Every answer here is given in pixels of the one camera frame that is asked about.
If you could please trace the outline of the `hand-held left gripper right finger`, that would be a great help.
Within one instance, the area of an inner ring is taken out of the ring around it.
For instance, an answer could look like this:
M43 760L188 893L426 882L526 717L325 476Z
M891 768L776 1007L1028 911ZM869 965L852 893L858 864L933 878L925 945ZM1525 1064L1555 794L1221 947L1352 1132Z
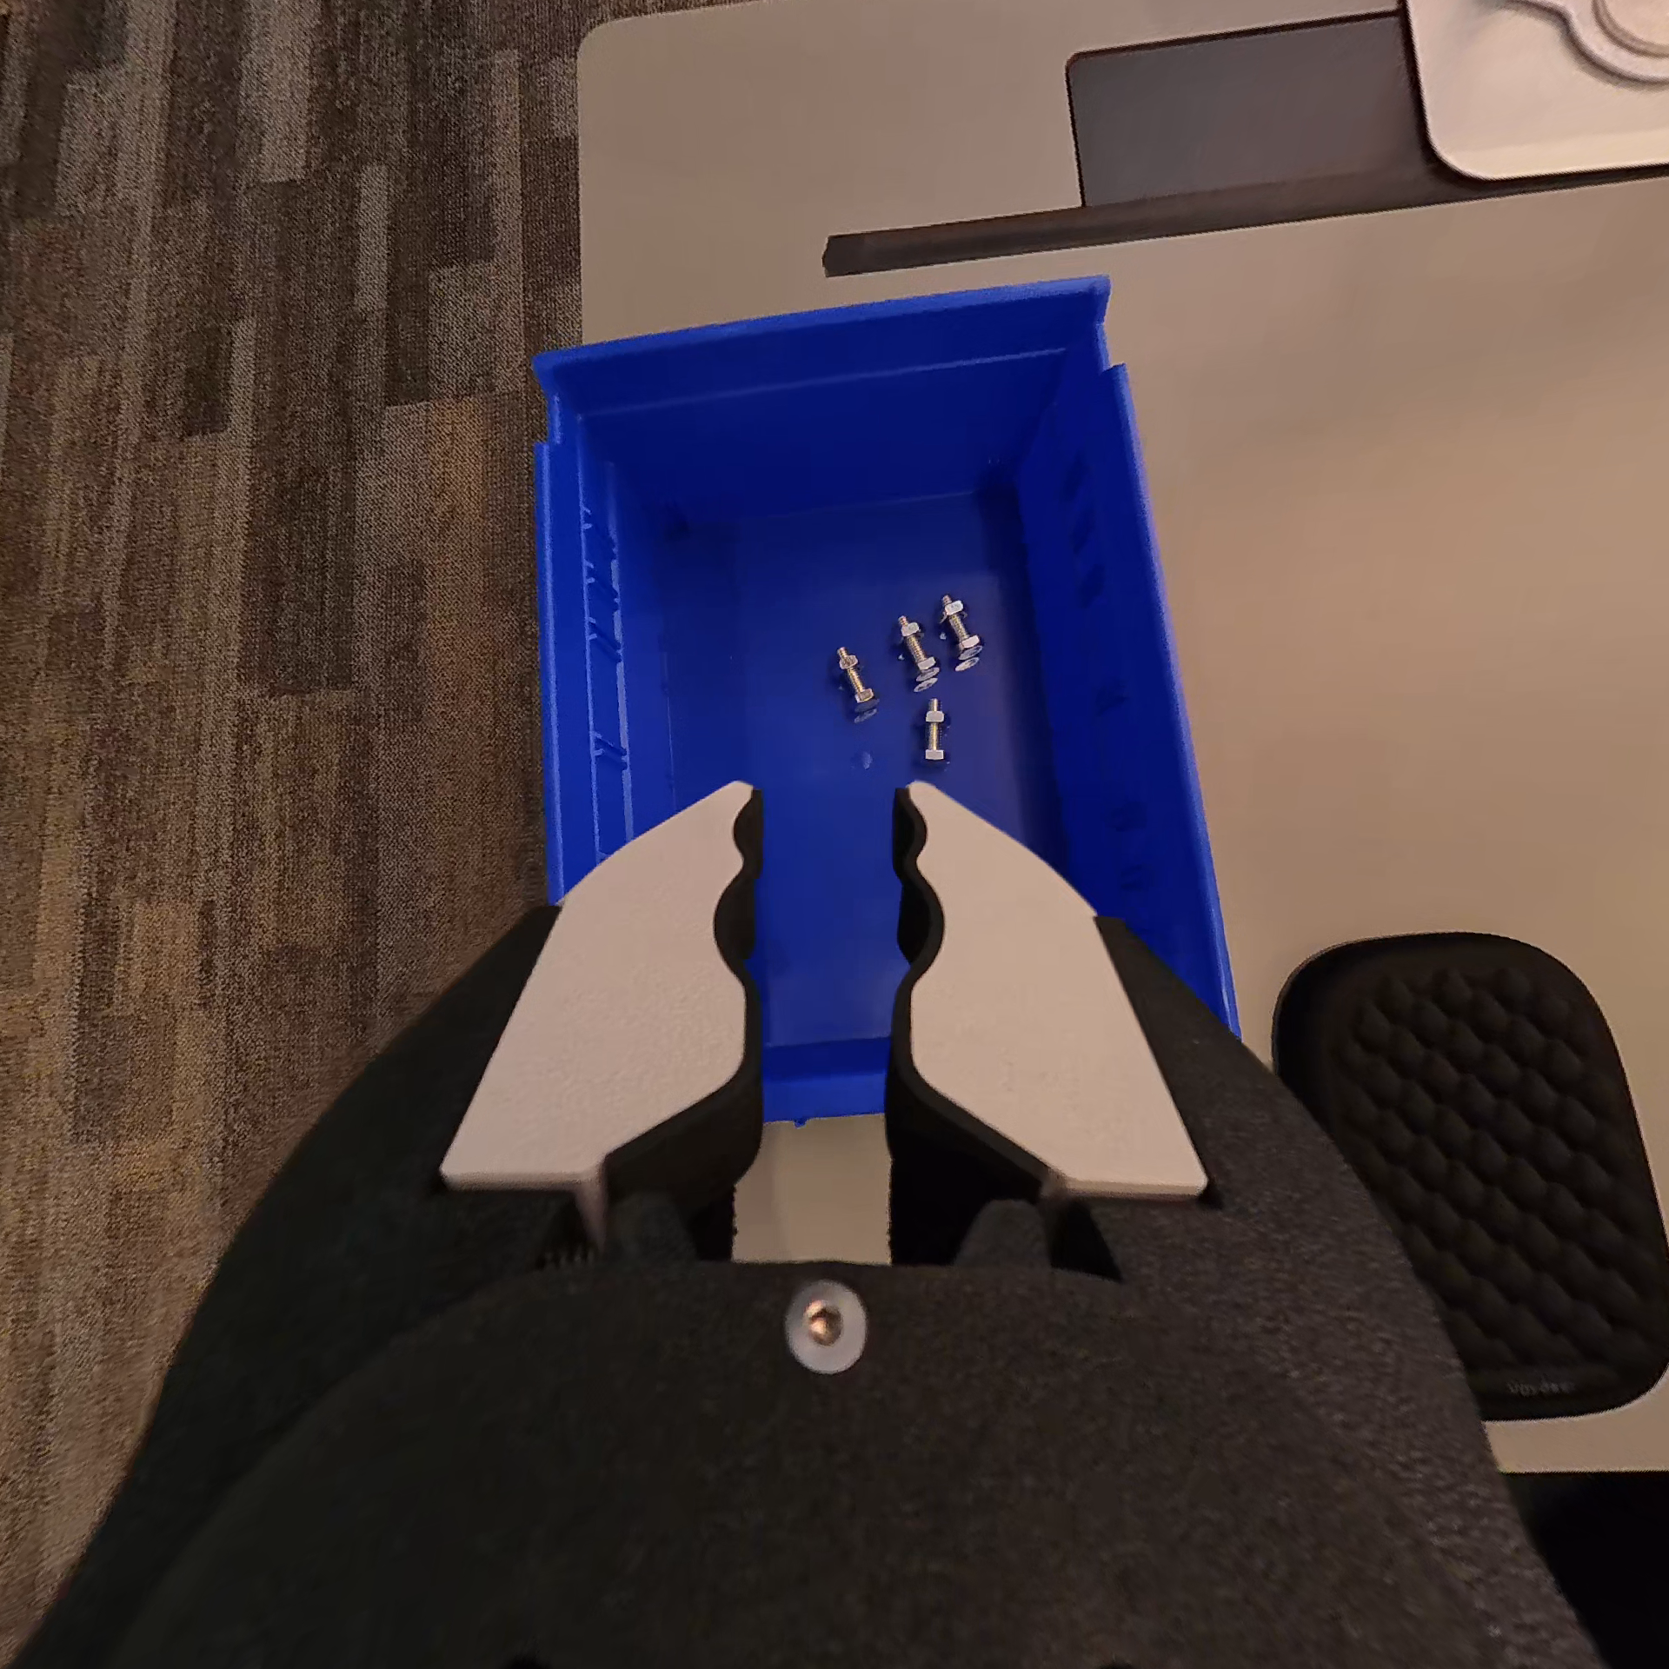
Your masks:
M905 959L891 1158L955 1154L1040 1199L1195 1201L1207 1176L1094 907L943 788L893 794Z

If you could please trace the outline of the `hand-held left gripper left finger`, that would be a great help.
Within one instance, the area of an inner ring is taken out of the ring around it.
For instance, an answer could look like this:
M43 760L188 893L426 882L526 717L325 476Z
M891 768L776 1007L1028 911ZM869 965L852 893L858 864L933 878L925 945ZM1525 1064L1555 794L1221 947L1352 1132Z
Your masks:
M655 1195L689 1239L732 1237L762 1136L760 868L762 794L726 782L567 889L440 1162L452 1192L563 1193L591 1241Z

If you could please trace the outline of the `blue plastic bin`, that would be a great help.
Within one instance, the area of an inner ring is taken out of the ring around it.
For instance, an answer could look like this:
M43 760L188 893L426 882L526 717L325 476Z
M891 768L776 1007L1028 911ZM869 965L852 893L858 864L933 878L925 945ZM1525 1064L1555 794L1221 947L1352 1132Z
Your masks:
M883 1106L893 792L931 778L1229 1027L1237 1001L1104 276L554 349L532 371L548 893L728 780L764 804L766 1120ZM941 595L985 643L965 673ZM941 667L911 691L895 619ZM854 723L850 647L879 697ZM947 713L941 764L921 715Z

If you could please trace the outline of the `black wrist rest pad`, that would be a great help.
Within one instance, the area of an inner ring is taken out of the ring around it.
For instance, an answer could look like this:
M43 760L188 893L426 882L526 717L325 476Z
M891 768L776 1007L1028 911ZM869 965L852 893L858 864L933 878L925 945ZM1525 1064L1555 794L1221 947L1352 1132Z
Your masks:
M1666 1364L1664 1221L1593 993L1487 931L1332 945L1271 1064L1396 1235L1489 1422L1609 1412Z

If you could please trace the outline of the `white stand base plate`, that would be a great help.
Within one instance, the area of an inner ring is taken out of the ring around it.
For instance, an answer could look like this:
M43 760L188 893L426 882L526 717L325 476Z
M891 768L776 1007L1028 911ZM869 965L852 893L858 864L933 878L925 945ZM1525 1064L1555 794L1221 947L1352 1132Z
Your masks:
M1406 1L1436 156L1475 180L1666 162L1664 1Z

